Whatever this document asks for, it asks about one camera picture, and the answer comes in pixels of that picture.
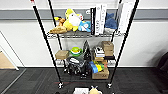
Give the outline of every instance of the wall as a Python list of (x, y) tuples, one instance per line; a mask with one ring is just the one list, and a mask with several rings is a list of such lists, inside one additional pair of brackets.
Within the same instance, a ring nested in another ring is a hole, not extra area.
[[(122, 0), (123, 2), (133, 2), (135, 0)], [(48, 9), (48, 0), (35, 0), (39, 9)], [(54, 9), (88, 9), (95, 6), (95, 0), (51, 0)], [(107, 3), (108, 8), (117, 8), (119, 0), (96, 0), (97, 3)], [(167, 9), (167, 0), (139, 0), (138, 9)], [(3, 0), (0, 3), (0, 9), (6, 10), (32, 10), (30, 0)]]
[[(139, 9), (167, 9), (166, 0), (140, 0)], [(47, 9), (47, 0), (38, 1), (40, 9)], [(5, 0), (0, 3), (0, 9), (32, 10), (29, 0), (15, 0), (11, 3)], [(45, 31), (53, 28), (51, 20), (43, 20)], [(50, 54), (43, 39), (39, 24), (36, 20), (1, 20), (0, 30), (3, 32), (21, 61), (26, 67), (53, 66)], [(150, 67), (156, 66), (159, 58), (168, 51), (168, 20), (134, 20), (130, 34), (121, 56), (120, 67)], [(88, 38), (89, 44), (94, 46), (102, 40), (110, 38)], [(118, 55), (123, 37), (115, 37), (115, 55)], [(85, 39), (61, 39), (63, 49), (70, 49), (75, 45), (82, 45)], [(53, 55), (59, 49), (57, 39), (49, 40)]]

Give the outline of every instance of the yellow plush toy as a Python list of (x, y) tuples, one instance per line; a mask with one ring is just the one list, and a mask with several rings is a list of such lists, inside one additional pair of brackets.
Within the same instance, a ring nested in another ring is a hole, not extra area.
[(71, 23), (69, 23), (69, 20), (66, 20), (63, 24), (63, 26), (66, 27), (67, 31), (71, 31), (73, 28), (73, 25)]
[(92, 89), (90, 90), (90, 94), (99, 94), (98, 90), (96, 89), (97, 87), (93, 87), (92, 86)]
[(65, 12), (65, 17), (66, 17), (66, 19), (69, 19), (69, 15), (70, 15), (71, 13), (75, 13), (75, 12), (73, 11), (73, 9), (68, 8), (68, 9), (66, 10), (66, 12)]
[(67, 9), (65, 12), (66, 21), (63, 26), (67, 28), (67, 31), (73, 29), (76, 31), (79, 27), (81, 20), (83, 20), (83, 16), (81, 14), (76, 14), (73, 9)]

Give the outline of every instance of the toy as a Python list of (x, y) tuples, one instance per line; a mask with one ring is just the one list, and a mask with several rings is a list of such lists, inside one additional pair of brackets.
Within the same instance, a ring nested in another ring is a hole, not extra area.
[(73, 31), (76, 31), (78, 29), (78, 26), (81, 22), (81, 19), (75, 14), (75, 13), (71, 13), (69, 15), (69, 23), (71, 23), (73, 25)]
[(79, 31), (87, 31), (87, 32), (91, 32), (90, 30), (91, 28), (91, 22), (90, 21), (81, 21), (78, 27)]
[[(66, 19), (69, 19), (69, 15), (70, 15), (71, 13), (75, 13), (75, 12), (74, 12), (73, 9), (68, 8), (68, 9), (66, 10), (66, 12), (65, 12), (65, 17), (66, 17)], [(76, 14), (76, 15), (79, 17), (79, 19), (83, 20), (82, 14)]]
[(98, 90), (97, 90), (97, 86), (94, 88), (93, 86), (91, 86), (92, 89), (90, 90), (90, 94), (99, 94)]
[(63, 26), (67, 28), (67, 31), (70, 31), (72, 29), (73, 31), (76, 31), (81, 20), (83, 20), (83, 16), (81, 14), (76, 14), (73, 9), (67, 9), (65, 16), (66, 21), (64, 22)]
[(69, 19), (69, 15), (70, 15), (71, 13), (75, 13), (73, 9), (67, 9), (67, 10), (66, 10), (66, 12), (65, 12), (65, 17), (66, 17), (66, 19)]
[(63, 26), (66, 27), (67, 31), (71, 31), (73, 28), (73, 25), (71, 23), (69, 23), (69, 20), (66, 20), (63, 24)]
[(73, 48), (70, 50), (70, 52), (71, 52), (71, 54), (72, 54), (73, 56), (78, 57), (78, 56), (81, 55), (82, 49), (79, 48), (79, 47), (73, 47)]
[(63, 23), (65, 22), (64, 18), (61, 17), (54, 17), (56, 21), (59, 21), (59, 24), (57, 26), (63, 26)]
[(59, 21), (59, 24), (53, 28), (52, 30), (49, 31), (50, 34), (62, 34), (62, 33), (66, 33), (67, 30), (66, 30), (66, 27), (63, 26), (63, 23), (65, 22), (65, 19), (64, 18), (61, 18), (61, 17), (54, 17), (54, 19), (56, 21)]
[(49, 31), (50, 34), (62, 34), (66, 32), (67, 30), (64, 26), (56, 26), (54, 29)]
[(117, 22), (112, 17), (114, 17), (114, 13), (106, 13), (105, 28), (117, 29)]

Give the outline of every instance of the shelf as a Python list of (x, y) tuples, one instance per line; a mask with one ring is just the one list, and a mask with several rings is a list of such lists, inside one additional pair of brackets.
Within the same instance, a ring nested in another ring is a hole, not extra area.
[[(57, 38), (57, 34), (50, 34), (49, 32), (46, 34), (48, 39)], [(114, 37), (124, 36), (125, 33), (115, 33)], [(90, 37), (112, 37), (112, 34), (108, 32), (104, 32), (104, 34), (95, 36), (91, 35), (89, 32), (85, 31), (68, 31), (64, 34), (59, 34), (60, 38), (90, 38)]]

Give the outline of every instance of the stuffed animal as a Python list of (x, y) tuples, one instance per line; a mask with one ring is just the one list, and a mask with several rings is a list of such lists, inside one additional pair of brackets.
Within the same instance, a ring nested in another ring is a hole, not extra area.
[(67, 30), (64, 26), (56, 26), (54, 29), (49, 31), (50, 34), (62, 34), (66, 32)]
[(71, 31), (73, 28), (73, 25), (71, 23), (69, 23), (69, 20), (66, 20), (63, 24), (63, 26), (66, 27), (67, 31)]
[(61, 17), (54, 17), (56, 21), (59, 21), (59, 24), (57, 26), (63, 26), (63, 23), (65, 22), (64, 18)]
[(97, 87), (93, 87), (93, 86), (91, 86), (92, 87), (92, 89), (90, 90), (90, 94), (99, 94), (99, 92), (98, 92), (98, 90), (96, 89)]
[[(70, 8), (68, 8), (67, 10), (66, 10), (66, 12), (65, 12), (65, 17), (66, 17), (66, 19), (69, 19), (69, 15), (71, 14), (71, 13), (75, 13), (75, 11), (73, 10), (73, 9), (70, 9)], [(83, 16), (82, 16), (82, 14), (76, 14), (81, 20), (83, 20)]]
[(62, 33), (66, 33), (67, 30), (66, 30), (66, 27), (63, 26), (63, 23), (65, 22), (65, 19), (64, 18), (61, 18), (61, 17), (54, 17), (54, 19), (56, 21), (59, 21), (59, 24), (53, 28), (52, 30), (49, 31), (50, 34), (62, 34)]
[(90, 30), (91, 28), (91, 22), (90, 21), (81, 21), (78, 27), (79, 31), (87, 31), (87, 32), (91, 32)]
[(106, 13), (105, 28), (117, 29), (117, 22), (113, 19), (114, 13)]
[(76, 31), (81, 20), (83, 20), (83, 16), (81, 14), (76, 14), (73, 9), (67, 9), (65, 16), (66, 21), (64, 22), (63, 26), (67, 28), (67, 31), (70, 31), (72, 29), (73, 31)]
[(78, 29), (78, 26), (81, 22), (81, 19), (75, 14), (75, 13), (71, 13), (69, 15), (69, 23), (71, 23), (73, 25), (73, 31), (76, 31)]

